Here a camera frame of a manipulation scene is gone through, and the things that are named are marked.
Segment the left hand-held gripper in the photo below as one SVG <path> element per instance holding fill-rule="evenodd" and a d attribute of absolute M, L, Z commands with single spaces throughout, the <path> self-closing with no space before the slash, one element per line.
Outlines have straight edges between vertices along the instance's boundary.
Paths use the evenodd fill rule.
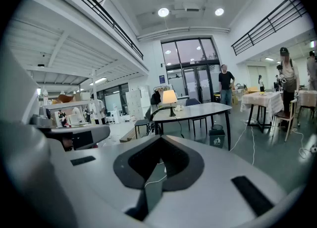
<path fill-rule="evenodd" d="M 39 105 L 38 84 L 7 46 L 2 47 L 2 121 L 49 129 L 53 121 Z"/>

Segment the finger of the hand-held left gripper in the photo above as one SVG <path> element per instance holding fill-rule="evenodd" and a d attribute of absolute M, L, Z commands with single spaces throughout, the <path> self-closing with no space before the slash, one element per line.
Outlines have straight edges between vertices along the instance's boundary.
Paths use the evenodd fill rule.
<path fill-rule="evenodd" d="M 108 125 L 56 128 L 49 131 L 49 138 L 58 140 L 64 150 L 83 150 L 96 147 L 110 135 Z"/>

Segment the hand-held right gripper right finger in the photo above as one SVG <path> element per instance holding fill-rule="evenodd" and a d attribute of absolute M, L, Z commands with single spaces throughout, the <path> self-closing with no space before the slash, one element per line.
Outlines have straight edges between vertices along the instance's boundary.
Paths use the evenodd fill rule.
<path fill-rule="evenodd" d="M 266 173 L 232 152 L 172 136 L 172 140 L 201 154 L 205 167 L 188 189 L 165 192 L 148 215 L 154 228 L 269 228 L 297 200 L 297 190 L 287 194 Z M 257 217 L 239 193 L 232 178 L 246 176 L 273 204 Z"/>

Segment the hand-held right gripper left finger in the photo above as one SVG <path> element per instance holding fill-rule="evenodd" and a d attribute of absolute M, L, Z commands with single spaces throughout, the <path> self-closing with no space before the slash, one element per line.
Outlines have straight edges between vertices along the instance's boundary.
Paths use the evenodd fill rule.
<path fill-rule="evenodd" d="M 144 137 L 126 144 L 65 152 L 48 139 L 50 161 L 66 204 L 58 203 L 59 228 L 162 228 L 162 217 L 139 221 L 126 212 L 135 208 L 140 191 L 127 188 L 113 170 L 118 155 L 151 140 Z"/>

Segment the table lamp with cream shade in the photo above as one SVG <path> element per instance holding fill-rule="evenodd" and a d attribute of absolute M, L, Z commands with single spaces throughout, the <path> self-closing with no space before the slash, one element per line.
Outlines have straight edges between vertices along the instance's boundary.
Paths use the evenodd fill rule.
<path fill-rule="evenodd" d="M 175 117 L 172 105 L 177 102 L 177 97 L 174 90 L 167 90 L 163 92 L 162 103 L 169 105 L 170 108 L 170 117 Z"/>

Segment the wooden bench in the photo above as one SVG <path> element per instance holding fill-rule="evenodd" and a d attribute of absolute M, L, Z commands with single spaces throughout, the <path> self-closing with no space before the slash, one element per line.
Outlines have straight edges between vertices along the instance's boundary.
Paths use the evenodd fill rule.
<path fill-rule="evenodd" d="M 129 142 L 131 140 L 134 140 L 135 138 L 135 132 L 128 132 L 126 135 L 124 135 L 119 142 L 120 143 L 125 143 L 125 142 Z"/>

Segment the dark upholstered chair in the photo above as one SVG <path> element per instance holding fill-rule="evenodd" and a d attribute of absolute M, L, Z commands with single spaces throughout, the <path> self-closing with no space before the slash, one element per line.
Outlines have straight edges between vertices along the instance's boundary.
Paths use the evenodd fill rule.
<path fill-rule="evenodd" d="M 148 108 L 147 112 L 145 113 L 144 119 L 137 120 L 135 125 L 134 125 L 136 139 L 138 137 L 141 137 L 141 135 L 140 135 L 140 127 L 141 126 L 146 127 L 145 136 L 148 136 L 150 133 L 153 133 L 155 130 L 155 125 L 151 121 L 151 108 L 150 107 Z"/>

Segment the white lockers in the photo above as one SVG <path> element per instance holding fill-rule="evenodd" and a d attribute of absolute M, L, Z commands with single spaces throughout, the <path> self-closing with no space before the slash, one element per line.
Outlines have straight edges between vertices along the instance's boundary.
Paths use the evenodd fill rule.
<path fill-rule="evenodd" d="M 143 120 L 147 110 L 150 108 L 151 95 L 148 85 L 140 86 L 134 91 L 126 93 L 129 115 L 133 121 Z"/>

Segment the dark green trash bin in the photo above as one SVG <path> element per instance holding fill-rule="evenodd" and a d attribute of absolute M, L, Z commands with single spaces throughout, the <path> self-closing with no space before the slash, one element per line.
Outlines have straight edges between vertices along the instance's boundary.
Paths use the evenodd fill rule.
<path fill-rule="evenodd" d="M 209 131 L 210 146 L 223 148 L 225 132 L 224 130 L 210 130 Z"/>

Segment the grey marble table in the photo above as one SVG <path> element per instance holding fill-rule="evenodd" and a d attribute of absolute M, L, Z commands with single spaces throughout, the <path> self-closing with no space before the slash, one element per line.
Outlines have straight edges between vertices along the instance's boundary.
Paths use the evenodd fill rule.
<path fill-rule="evenodd" d="M 200 117 L 208 117 L 218 114 L 224 114 L 227 126 L 227 142 L 228 150 L 231 150 L 231 130 L 228 112 L 232 109 L 231 106 L 210 102 L 191 106 L 185 106 L 181 111 L 176 111 L 175 116 L 170 115 L 170 107 L 162 107 L 151 114 L 151 121 L 155 126 L 155 135 L 163 135 L 159 132 L 159 126 L 163 123 L 180 122 L 184 120 L 199 119 Z"/>

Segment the blue chair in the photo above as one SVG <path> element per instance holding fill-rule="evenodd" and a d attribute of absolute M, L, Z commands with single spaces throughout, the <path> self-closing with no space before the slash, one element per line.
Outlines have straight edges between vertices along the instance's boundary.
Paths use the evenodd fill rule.
<path fill-rule="evenodd" d="M 198 100 L 196 100 L 195 98 L 187 99 L 186 102 L 185 102 L 185 106 L 192 106 L 192 105 L 198 105 L 198 104 L 201 104 L 201 103 Z M 200 122 L 200 127 L 202 127 L 202 120 L 205 121 L 206 133 L 208 132 L 208 129 L 207 129 L 207 118 L 206 117 L 199 117 L 199 118 L 192 119 L 194 137 L 196 137 L 195 122 L 199 121 Z"/>

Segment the black balcony railing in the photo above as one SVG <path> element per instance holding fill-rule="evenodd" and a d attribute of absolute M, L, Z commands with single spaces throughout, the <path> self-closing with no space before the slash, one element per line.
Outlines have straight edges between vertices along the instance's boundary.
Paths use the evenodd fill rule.
<path fill-rule="evenodd" d="M 236 56 L 308 14 L 300 0 L 284 0 L 231 47 Z"/>
<path fill-rule="evenodd" d="M 115 19 L 107 12 L 107 10 L 101 5 L 101 1 L 97 0 L 81 0 L 87 5 L 94 13 L 96 13 L 105 23 L 107 23 L 127 44 L 136 52 L 136 54 L 143 60 L 143 54 L 132 41 L 132 39 L 126 34 L 122 27 L 115 21 Z"/>

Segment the wooden chair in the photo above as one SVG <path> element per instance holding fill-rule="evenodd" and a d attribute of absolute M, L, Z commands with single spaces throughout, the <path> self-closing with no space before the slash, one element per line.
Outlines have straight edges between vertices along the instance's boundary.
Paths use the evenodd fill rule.
<path fill-rule="evenodd" d="M 285 112 L 284 110 L 281 110 L 278 113 L 276 113 L 273 117 L 274 119 L 279 119 L 280 124 L 281 122 L 287 122 L 287 127 L 286 127 L 287 131 L 286 131 L 286 136 L 284 139 L 285 142 L 288 140 L 288 137 L 293 127 L 294 117 L 295 117 L 296 109 L 297 109 L 297 103 L 298 103 L 298 97 L 290 101 L 289 112 Z"/>

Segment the table with checked cloth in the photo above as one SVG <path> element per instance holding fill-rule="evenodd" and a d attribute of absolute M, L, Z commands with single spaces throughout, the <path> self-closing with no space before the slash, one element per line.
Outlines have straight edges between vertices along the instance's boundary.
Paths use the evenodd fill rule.
<path fill-rule="evenodd" d="M 315 110 L 317 109 L 317 91 L 299 90 L 298 106 L 298 121 L 300 120 L 304 108 L 311 110 L 311 117 L 313 118 L 315 116 Z"/>
<path fill-rule="evenodd" d="M 240 111 L 250 110 L 247 126 L 257 127 L 261 133 L 270 129 L 275 114 L 284 109 L 281 93 L 255 92 L 242 96 Z"/>

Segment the ceiling air conditioner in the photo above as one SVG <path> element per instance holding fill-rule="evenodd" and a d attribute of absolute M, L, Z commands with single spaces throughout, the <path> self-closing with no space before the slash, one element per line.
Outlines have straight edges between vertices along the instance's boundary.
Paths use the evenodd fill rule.
<path fill-rule="evenodd" d="M 200 13 L 203 9 L 202 0 L 174 0 L 174 10 L 171 11 L 171 14 L 181 18 Z"/>

